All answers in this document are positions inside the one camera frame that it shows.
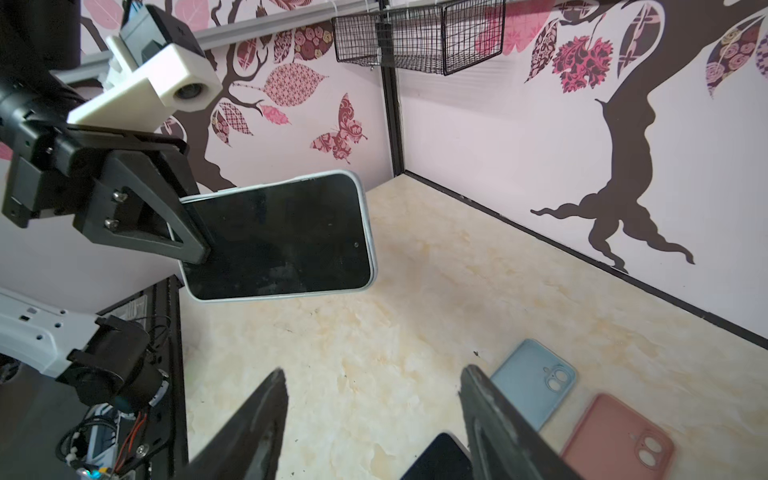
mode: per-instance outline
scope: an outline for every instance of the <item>black phone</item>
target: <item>black phone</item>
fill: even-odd
[[[182,262],[198,300],[363,290],[376,257],[359,178],[346,170],[181,199],[210,254]]]

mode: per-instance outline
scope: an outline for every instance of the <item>butterfly decal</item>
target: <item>butterfly decal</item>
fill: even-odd
[[[310,148],[316,148],[322,152],[332,151],[334,158],[349,163],[347,157],[352,153],[349,141],[358,144],[361,138],[368,140],[368,137],[362,134],[362,124],[354,118],[355,110],[349,103],[349,94],[344,94],[339,106],[339,131],[336,134],[329,132],[320,135],[312,142]]]

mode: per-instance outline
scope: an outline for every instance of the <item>light blue phone case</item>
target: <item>light blue phone case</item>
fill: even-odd
[[[538,431],[576,383],[576,370],[536,340],[526,339],[491,381]]]

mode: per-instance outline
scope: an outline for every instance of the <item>pink phone case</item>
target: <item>pink phone case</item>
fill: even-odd
[[[601,393],[579,420],[561,457],[584,480],[661,480],[674,443],[659,427]]]

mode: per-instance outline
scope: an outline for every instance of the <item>black wire basket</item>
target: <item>black wire basket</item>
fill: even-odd
[[[336,17],[336,60],[450,75],[502,52],[504,15],[504,0],[453,0]]]

